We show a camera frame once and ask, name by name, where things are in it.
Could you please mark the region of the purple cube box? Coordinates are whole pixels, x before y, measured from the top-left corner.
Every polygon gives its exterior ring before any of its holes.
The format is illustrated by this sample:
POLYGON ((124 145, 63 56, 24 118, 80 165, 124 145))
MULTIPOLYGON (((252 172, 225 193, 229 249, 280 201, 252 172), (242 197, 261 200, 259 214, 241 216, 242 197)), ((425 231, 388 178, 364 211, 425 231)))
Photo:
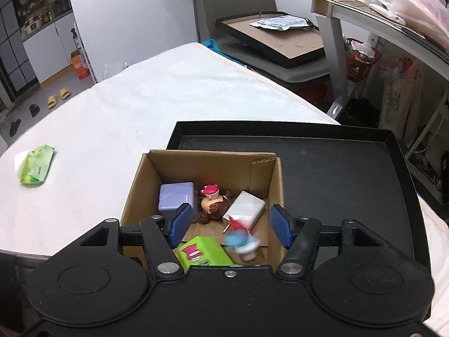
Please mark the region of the purple cube box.
POLYGON ((168 183, 160 187, 158 211, 162 216, 169 215, 183 203, 192 207, 191 222, 197 223, 199 217, 198 197, 192 182, 168 183))

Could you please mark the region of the green hexagonal box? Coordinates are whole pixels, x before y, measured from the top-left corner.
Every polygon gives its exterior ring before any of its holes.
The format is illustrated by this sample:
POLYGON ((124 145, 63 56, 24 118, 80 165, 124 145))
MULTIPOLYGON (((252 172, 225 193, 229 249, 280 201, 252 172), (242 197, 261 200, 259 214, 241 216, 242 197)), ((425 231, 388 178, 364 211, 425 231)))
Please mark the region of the green hexagonal box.
POLYGON ((220 243, 210 236, 195 236, 177 250, 178 259, 187 272, 193 266, 232 266, 233 259, 220 243))

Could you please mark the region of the brown haired girl figurine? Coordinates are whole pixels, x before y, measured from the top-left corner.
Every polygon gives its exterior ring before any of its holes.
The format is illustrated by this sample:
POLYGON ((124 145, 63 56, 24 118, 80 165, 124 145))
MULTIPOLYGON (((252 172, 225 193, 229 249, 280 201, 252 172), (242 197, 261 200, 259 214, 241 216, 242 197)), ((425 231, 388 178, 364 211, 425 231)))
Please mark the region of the brown haired girl figurine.
POLYGON ((230 207, 231 193, 221 190, 216 184, 205 185, 200 190, 202 196, 200 202, 199 223, 207 224, 210 221, 220 221, 230 207))

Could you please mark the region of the white charger plug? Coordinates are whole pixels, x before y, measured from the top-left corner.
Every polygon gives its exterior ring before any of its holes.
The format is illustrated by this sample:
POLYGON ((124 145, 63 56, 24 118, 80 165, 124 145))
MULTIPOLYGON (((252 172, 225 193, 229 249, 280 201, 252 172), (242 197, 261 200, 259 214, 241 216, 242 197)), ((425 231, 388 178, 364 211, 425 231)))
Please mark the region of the white charger plug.
POLYGON ((229 227, 233 227, 234 222, 251 231, 264 210, 264 200, 249 192, 242 191, 222 217, 222 220, 226 223, 223 234, 227 232, 229 227))

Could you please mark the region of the red haired small figurine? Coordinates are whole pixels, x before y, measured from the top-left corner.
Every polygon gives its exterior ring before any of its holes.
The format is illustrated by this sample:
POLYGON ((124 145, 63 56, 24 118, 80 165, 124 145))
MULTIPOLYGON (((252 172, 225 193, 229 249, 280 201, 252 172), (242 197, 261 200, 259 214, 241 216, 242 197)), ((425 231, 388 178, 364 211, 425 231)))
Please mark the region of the red haired small figurine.
POLYGON ((258 236, 251 234, 249 229, 239 220, 230 217, 224 233, 224 240, 226 245, 231 247, 242 261, 250 262, 257 258, 260 239, 258 236))

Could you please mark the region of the brown cardboard box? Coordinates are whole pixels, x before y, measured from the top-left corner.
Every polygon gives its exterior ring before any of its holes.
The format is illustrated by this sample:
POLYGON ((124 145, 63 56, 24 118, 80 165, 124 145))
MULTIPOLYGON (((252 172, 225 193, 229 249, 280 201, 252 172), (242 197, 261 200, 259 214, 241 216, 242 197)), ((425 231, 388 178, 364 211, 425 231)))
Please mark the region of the brown cardboard box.
POLYGON ((151 151, 141 158, 121 223, 147 219, 168 257, 194 265, 270 265, 285 249, 270 226, 284 203, 273 153, 151 151))

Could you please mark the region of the black tray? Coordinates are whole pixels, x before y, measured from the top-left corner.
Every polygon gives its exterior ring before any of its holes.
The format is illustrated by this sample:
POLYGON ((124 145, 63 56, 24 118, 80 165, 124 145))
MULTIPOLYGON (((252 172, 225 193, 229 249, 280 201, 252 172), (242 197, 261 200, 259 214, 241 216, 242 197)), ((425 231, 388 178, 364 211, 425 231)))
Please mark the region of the black tray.
POLYGON ((167 148, 273 152, 281 159, 289 212, 325 225, 355 219, 431 265, 413 179, 390 131, 306 122, 178 122, 167 148))

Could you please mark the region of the green wet wipes pack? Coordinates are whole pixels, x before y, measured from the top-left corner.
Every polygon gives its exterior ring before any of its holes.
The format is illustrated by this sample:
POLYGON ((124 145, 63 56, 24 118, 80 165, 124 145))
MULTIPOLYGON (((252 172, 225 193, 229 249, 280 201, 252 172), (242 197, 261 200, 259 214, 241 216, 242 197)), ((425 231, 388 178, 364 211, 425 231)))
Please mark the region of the green wet wipes pack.
POLYGON ((41 185, 46 181, 55 148, 41 145, 30 151, 24 159, 20 172, 20 183, 24 185, 41 185))

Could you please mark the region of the yellow slipper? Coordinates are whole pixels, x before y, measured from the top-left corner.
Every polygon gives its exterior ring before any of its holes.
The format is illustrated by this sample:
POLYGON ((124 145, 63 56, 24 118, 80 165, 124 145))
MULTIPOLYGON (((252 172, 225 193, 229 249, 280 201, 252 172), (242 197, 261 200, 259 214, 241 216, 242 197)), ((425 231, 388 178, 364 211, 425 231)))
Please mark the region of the yellow slipper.
POLYGON ((68 97, 70 97, 71 96, 71 91, 70 90, 68 90, 67 88, 62 88, 60 91, 59 91, 59 97, 64 101, 64 100, 66 100, 68 97))
POLYGON ((47 99, 46 106, 47 106, 47 108, 49 110, 51 110, 52 108, 54 108, 57 105, 57 103, 58 103, 58 96, 57 95, 51 95, 47 99))

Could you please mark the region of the white plastic bag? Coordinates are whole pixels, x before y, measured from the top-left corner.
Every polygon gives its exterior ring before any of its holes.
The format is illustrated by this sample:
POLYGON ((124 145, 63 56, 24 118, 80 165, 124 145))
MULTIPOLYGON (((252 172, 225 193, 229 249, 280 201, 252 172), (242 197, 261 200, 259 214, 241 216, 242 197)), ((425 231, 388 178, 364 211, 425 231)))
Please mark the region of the white plastic bag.
POLYGON ((381 72, 384 92, 379 127, 390 130, 406 146, 416 137, 423 71, 424 64, 419 59, 399 58, 381 72))

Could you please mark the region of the black shoe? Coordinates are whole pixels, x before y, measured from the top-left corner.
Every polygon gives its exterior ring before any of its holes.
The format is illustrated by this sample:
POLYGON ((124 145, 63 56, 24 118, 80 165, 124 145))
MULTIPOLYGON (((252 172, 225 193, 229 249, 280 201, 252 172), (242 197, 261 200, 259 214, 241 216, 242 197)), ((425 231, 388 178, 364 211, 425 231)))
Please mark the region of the black shoe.
POLYGON ((9 136, 11 138, 13 138, 16 135, 17 130, 20 127, 20 124, 21 124, 21 119, 17 119, 10 124, 9 136))
POLYGON ((29 106, 30 115, 35 117, 40 112, 40 107, 37 104, 31 104, 29 106))

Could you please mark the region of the orange carton box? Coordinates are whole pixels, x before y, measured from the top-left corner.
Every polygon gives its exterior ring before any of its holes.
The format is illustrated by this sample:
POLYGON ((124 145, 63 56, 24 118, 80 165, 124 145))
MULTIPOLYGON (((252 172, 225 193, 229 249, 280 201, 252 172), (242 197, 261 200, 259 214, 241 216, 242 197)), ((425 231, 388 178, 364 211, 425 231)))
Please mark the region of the orange carton box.
POLYGON ((79 80, 83 80, 90 75, 87 63, 78 49, 71 53, 70 64, 79 80))

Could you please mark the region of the red plastic basket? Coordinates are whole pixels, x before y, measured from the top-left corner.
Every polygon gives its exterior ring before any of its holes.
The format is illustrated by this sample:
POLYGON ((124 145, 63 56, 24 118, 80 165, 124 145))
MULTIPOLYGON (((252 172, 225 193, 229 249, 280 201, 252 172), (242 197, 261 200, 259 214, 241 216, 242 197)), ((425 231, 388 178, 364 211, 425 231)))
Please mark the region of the red plastic basket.
POLYGON ((344 39, 347 79, 359 83, 381 58, 381 52, 371 44, 353 38, 344 39))

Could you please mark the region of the black framed board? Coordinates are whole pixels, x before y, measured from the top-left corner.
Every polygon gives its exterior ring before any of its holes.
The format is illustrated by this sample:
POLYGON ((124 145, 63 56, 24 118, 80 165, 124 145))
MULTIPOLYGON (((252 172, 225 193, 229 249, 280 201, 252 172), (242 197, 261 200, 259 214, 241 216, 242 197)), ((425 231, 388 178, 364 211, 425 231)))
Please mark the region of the black framed board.
POLYGON ((218 18, 215 27, 286 69, 324 56, 319 28, 305 17, 256 12, 218 18))

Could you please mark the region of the grey table frame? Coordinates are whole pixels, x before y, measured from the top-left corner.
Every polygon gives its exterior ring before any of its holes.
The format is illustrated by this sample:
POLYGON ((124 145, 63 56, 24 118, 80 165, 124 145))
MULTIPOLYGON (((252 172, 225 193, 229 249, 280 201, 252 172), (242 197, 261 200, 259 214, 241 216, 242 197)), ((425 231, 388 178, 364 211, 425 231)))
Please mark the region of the grey table frame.
POLYGON ((367 5, 355 0, 312 0, 311 12, 324 44, 334 103, 328 111, 336 118, 349 101, 341 22, 346 21, 405 50, 448 79, 448 55, 416 32, 382 17, 367 5))

